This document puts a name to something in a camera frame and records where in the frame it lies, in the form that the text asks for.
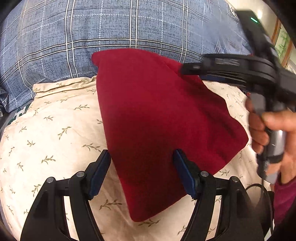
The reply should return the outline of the person's right hand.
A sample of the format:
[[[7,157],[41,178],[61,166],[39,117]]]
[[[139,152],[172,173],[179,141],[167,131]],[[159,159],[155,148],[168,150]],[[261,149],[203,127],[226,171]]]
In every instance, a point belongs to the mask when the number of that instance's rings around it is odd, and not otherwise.
[[[295,113],[290,110],[277,113],[267,112],[261,116],[255,113],[250,98],[245,101],[245,107],[249,111],[249,132],[252,138],[252,149],[257,154],[263,152],[263,148],[269,143],[266,128],[281,130],[287,133],[285,139],[285,152],[281,162],[272,164],[268,172],[280,172],[282,184],[287,184],[295,178]]]

